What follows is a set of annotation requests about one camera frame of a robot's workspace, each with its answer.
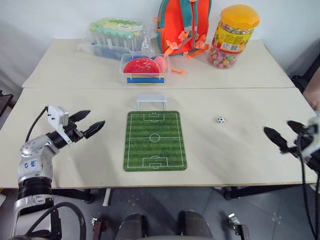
orange backpack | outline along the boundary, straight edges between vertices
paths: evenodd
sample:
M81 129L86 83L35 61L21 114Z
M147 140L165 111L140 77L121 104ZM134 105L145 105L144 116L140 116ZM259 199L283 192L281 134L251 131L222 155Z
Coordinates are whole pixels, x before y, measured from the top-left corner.
M164 56L192 58L205 44L212 0L162 0L157 21L157 43Z

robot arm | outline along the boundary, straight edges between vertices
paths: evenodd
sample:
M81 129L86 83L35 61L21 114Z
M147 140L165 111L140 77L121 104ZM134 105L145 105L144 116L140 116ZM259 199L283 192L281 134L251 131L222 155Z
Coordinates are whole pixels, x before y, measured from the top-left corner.
M12 239L23 239L17 236L24 236L33 223L43 216L46 211L54 208L51 193L52 158L59 153L59 149L76 143L83 137L90 138L105 124L105 121L96 122L88 130L80 131L75 123L84 119L89 114L89 110L79 111L69 117L69 113L62 107L49 105L46 109L48 111L48 121L55 128L55 131L28 140L20 149L18 199L13 209ZM78 209L76 206L72 206L71 203L67 205L76 210ZM36 226L35 230L36 232L30 232L27 237L61 239L58 210L52 210Z

white wall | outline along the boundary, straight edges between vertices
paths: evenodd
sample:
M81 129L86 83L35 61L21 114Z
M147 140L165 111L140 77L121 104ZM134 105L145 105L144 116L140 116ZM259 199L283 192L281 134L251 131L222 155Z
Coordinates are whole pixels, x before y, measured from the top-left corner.
M54 38L82 38L101 17L152 21L161 0L1 0L0 88L19 94ZM320 52L320 0L212 0L211 41L223 8L247 4L261 38L288 75L303 74Z

orange jar lid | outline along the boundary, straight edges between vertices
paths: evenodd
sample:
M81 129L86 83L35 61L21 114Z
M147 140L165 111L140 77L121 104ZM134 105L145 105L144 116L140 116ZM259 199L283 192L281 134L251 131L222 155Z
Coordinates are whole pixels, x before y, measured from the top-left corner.
M221 22L235 29L252 29L258 26L260 17L250 6L237 4L222 10Z

black cable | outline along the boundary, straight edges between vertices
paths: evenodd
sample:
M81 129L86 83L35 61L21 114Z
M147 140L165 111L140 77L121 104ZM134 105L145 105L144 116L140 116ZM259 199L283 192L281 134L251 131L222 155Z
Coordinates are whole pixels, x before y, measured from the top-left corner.
M30 127L30 129L29 129L29 131L28 131L28 133L27 133L27 135L26 135L25 143L28 142L29 137L30 137L30 134L31 134L32 130L34 129L36 123L38 122L38 120L41 118L41 116L42 116L42 115L45 113L45 111L47 111L47 110L48 110L48 107L46 106L46 107L40 112L39 116L34 120L34 122L32 123L32 125L31 125L31 127Z
M42 214L41 217L38 218L37 221L35 221L35 223L29 228L29 230L25 233L25 235L29 236L32 233L32 231L39 225L39 223L41 223L41 221L43 219L45 219L46 216L48 216L54 210L61 208L61 207L68 207L77 215L78 220L79 220L79 226L80 226L79 240L86 240L87 228L86 228L85 217L82 214L82 212L80 211L80 209L71 202L61 202L61 203L58 203L57 205L54 205L53 207L49 208L47 211L44 212L44 214Z
M304 163L304 160L303 160L303 157L302 157L302 153L301 153L301 138L302 138L303 135L304 135L303 132L300 132L298 134L298 138L296 140L296 149L297 149L297 153L298 153L298 158L300 159L300 162L301 162L302 190L303 190L304 208L305 208L306 216L308 218L308 223L309 223L309 226L311 228L311 231L312 231L312 234L314 236L314 239L318 240L316 232L315 232L315 229L314 229L314 226L313 226L312 221L311 221L309 205L308 205L305 163Z
M315 235L319 238L319 185L320 185L320 172L316 180L315 187Z

